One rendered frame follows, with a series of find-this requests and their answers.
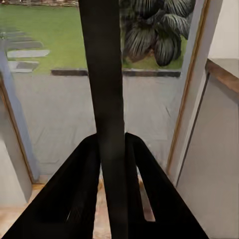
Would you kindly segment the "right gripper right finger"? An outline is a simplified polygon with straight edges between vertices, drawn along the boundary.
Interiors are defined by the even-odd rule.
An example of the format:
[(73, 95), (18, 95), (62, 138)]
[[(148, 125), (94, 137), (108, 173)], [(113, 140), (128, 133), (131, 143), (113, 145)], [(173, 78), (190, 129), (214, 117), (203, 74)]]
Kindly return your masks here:
[[(128, 239), (209, 239), (144, 141), (125, 133)], [(138, 166), (156, 222), (144, 219)]]

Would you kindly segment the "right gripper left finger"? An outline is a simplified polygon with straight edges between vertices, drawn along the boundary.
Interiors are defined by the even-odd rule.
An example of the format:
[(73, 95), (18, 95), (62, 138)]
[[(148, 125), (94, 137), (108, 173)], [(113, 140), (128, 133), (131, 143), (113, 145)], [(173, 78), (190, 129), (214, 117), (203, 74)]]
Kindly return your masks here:
[(92, 239), (101, 157), (86, 137), (2, 239)]

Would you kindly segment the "poster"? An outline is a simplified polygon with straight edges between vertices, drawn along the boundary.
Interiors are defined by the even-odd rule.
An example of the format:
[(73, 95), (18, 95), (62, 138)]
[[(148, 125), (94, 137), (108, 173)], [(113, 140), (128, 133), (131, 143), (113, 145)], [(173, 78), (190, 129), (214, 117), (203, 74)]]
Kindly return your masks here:
[(112, 239), (128, 239), (119, 0), (78, 0)]

